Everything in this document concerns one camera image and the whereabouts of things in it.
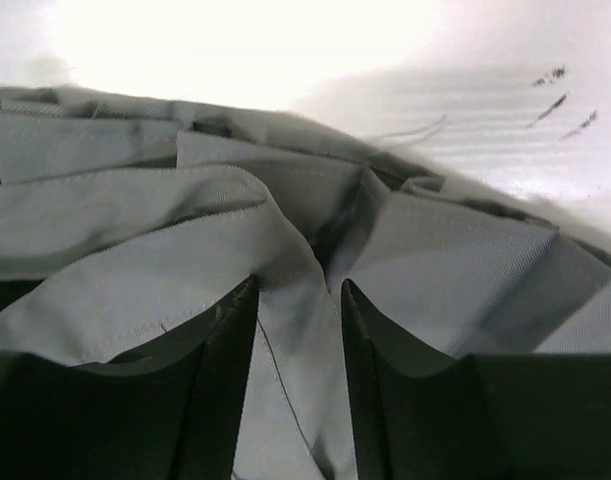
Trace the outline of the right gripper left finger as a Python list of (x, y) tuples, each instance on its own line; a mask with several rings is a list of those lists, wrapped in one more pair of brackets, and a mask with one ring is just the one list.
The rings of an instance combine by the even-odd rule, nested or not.
[(0, 351), (0, 479), (226, 479), (258, 284), (106, 363)]

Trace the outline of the grey pleated skirt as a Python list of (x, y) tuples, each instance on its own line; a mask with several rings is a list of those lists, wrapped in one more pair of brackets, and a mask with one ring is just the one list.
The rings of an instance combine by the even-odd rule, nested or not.
[(611, 354), (611, 257), (322, 125), (0, 88), (0, 351), (106, 363), (247, 278), (231, 475), (357, 473), (341, 290), (455, 359)]

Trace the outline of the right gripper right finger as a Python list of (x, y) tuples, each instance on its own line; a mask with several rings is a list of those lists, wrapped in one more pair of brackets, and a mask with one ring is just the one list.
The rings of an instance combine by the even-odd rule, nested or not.
[(341, 303), (360, 478), (611, 479), (611, 354), (455, 359)]

